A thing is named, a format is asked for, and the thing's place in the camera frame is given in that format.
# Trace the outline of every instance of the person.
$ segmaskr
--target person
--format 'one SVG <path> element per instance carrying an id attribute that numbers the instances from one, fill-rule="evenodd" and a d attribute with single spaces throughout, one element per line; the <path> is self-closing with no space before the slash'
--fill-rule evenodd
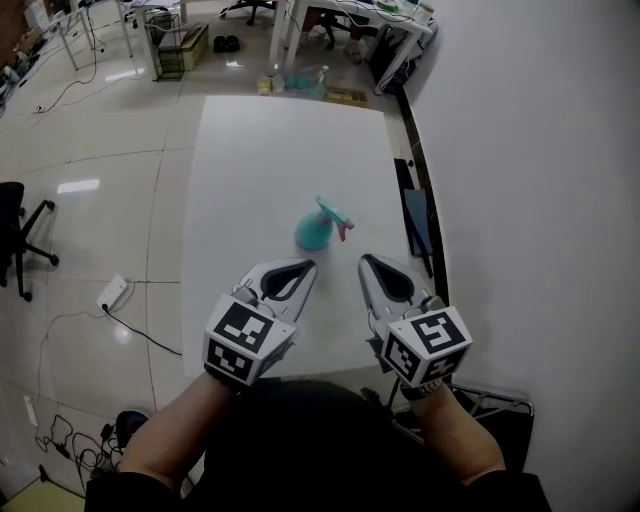
<path id="1" fill-rule="evenodd" d="M 371 4 L 371 0 L 363 0 L 363 3 Z M 298 47 L 303 48 L 309 43 L 311 30 L 320 21 L 320 16 L 324 11 L 318 7 L 307 8 L 307 14 L 302 24 L 302 30 L 300 31 L 300 40 Z M 349 42 L 344 47 L 344 52 L 349 56 L 354 64 L 360 64 L 362 62 L 362 54 L 360 53 L 360 39 L 364 36 L 367 24 L 369 20 L 362 16 L 350 16 L 351 18 L 351 31 L 349 33 Z"/>
<path id="2" fill-rule="evenodd" d="M 550 510 L 538 478 L 506 470 L 495 439 L 444 384 L 411 403 L 423 448 L 339 386 L 262 379 L 238 394 L 217 377 L 203 373 L 135 433 L 119 472 L 88 483 L 86 511 Z"/>

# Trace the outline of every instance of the table leg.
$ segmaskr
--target table leg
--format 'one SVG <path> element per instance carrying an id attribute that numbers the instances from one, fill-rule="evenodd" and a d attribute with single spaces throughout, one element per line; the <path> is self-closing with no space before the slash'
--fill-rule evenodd
<path id="1" fill-rule="evenodd" d="M 129 50 L 129 57 L 133 57 L 133 50 L 131 49 L 131 41 L 129 40 L 129 33 L 127 32 L 127 24 L 124 21 L 124 13 L 122 12 L 122 3 L 120 2 L 120 0 L 114 0 L 114 2 L 116 3 L 116 7 L 118 8 L 118 16 L 120 16 L 120 26 L 122 27 L 124 40 L 127 43 L 127 50 Z"/>
<path id="2" fill-rule="evenodd" d="M 282 27 L 284 26 L 284 15 L 287 12 L 287 2 L 278 0 L 276 7 L 275 24 L 273 25 L 273 34 L 271 36 L 271 48 L 269 48 L 269 67 L 267 68 L 267 76 L 275 76 L 276 64 L 278 62 L 278 50 L 280 49 L 280 41 L 282 40 Z"/>
<path id="3" fill-rule="evenodd" d="M 158 70 L 156 69 L 156 64 L 153 59 L 153 47 L 151 44 L 151 35 L 149 34 L 147 27 L 145 27 L 146 8 L 144 6 L 136 7 L 135 10 L 136 10 L 136 20 L 138 21 L 138 28 L 142 31 L 142 50 L 144 52 L 145 60 L 147 61 L 147 68 L 149 71 L 149 75 L 151 76 L 152 80 L 157 80 Z"/>
<path id="4" fill-rule="evenodd" d="M 366 60 L 367 62 L 369 62 L 373 58 L 373 54 L 380 44 L 380 41 L 382 41 L 382 38 L 384 37 L 388 26 L 388 24 L 385 24 L 378 29 L 378 33 L 376 34 L 376 38 L 373 40 L 373 44 L 369 47 L 369 50 L 367 50 L 367 54 L 364 56 L 364 60 Z"/>
<path id="5" fill-rule="evenodd" d="M 67 55 L 69 56 L 69 60 L 71 60 L 71 64 L 73 64 L 73 68 L 78 71 L 78 65 L 76 64 L 75 59 L 73 58 L 73 54 L 71 53 L 71 50 L 69 49 L 69 45 L 67 44 L 67 38 L 64 37 L 64 31 L 62 30 L 62 24 L 60 22 L 56 23 L 56 26 L 58 27 L 58 33 L 60 34 L 60 37 L 62 38 L 62 44 L 64 45 L 65 50 L 67 50 Z"/>
<path id="6" fill-rule="evenodd" d="M 180 25 L 187 22 L 187 4 L 180 2 Z"/>
<path id="7" fill-rule="evenodd" d="M 389 67 L 385 70 L 384 74 L 380 77 L 380 80 L 376 84 L 376 87 L 373 90 L 375 94 L 379 95 L 384 92 L 383 88 L 387 85 L 389 77 L 391 77 L 396 71 L 398 71 L 398 68 L 407 58 L 409 52 L 411 51 L 411 48 L 413 48 L 413 45 L 418 42 L 418 39 L 420 39 L 420 32 L 415 32 L 407 37 L 405 42 L 402 43 L 402 46 L 398 50 L 398 53 L 396 53 L 396 56 L 391 61 L 391 64 L 389 64 Z"/>
<path id="8" fill-rule="evenodd" d="M 298 41 L 300 41 L 300 28 L 302 28 L 304 19 L 307 17 L 307 3 L 304 0 L 298 0 L 297 3 L 300 5 L 298 6 L 296 17 L 293 18 L 294 31 L 291 34 L 289 50 L 287 51 L 287 61 L 284 65 L 284 69 L 287 73 L 293 71 L 293 63 L 296 60 L 296 52 L 298 51 Z"/>
<path id="9" fill-rule="evenodd" d="M 84 14 L 82 11 L 79 11 L 78 15 L 80 16 L 80 21 L 82 22 L 82 28 L 84 29 L 84 33 L 87 35 L 87 41 L 89 41 L 89 48 L 93 50 L 93 41 L 91 40 L 91 35 L 87 30 L 87 22 L 84 21 Z"/>
<path id="10" fill-rule="evenodd" d="M 293 36 L 293 31 L 296 29 L 296 24 L 293 22 L 298 16 L 298 5 L 300 2 L 294 2 L 293 7 L 291 8 L 291 12 L 289 13 L 289 26 L 287 28 L 287 36 L 284 40 L 285 49 L 289 49 L 289 45 L 291 43 L 291 36 Z"/>

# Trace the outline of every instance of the black sleeve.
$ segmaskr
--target black sleeve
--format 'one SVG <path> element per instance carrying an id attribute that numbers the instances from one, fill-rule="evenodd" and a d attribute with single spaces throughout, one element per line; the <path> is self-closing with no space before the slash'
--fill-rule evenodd
<path id="1" fill-rule="evenodd" d="M 492 512 L 551 512 L 538 477 L 511 471 L 494 471 L 478 478 L 467 487 L 465 505 L 468 510 Z"/>
<path id="2" fill-rule="evenodd" d="M 87 483 L 85 512 L 180 510 L 180 497 L 155 478 L 139 473 L 113 473 Z"/>

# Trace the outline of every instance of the white table surface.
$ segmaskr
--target white table surface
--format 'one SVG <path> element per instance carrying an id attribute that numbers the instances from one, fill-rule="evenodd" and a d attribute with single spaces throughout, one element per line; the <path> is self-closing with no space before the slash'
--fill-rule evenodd
<path id="1" fill-rule="evenodd" d="M 305 252 L 298 221 L 316 195 L 355 228 Z M 296 345 L 268 376 L 375 365 L 358 280 L 365 253 L 408 262 L 393 156 L 381 112 L 271 97 L 207 97 L 192 163 L 182 257 L 187 376 L 202 372 L 204 328 L 221 293 L 256 263 L 309 257 L 318 277 L 298 319 Z"/>

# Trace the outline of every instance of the fiducial marker cube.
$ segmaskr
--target fiducial marker cube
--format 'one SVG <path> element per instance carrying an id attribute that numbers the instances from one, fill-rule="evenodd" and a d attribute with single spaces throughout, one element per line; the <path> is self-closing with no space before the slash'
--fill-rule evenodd
<path id="1" fill-rule="evenodd" d="M 473 343 L 454 307 L 389 324 L 382 357 L 415 388 L 454 373 Z"/>
<path id="2" fill-rule="evenodd" d="M 205 329 L 203 360 L 251 385 L 284 357 L 295 332 L 295 327 L 223 294 Z"/>

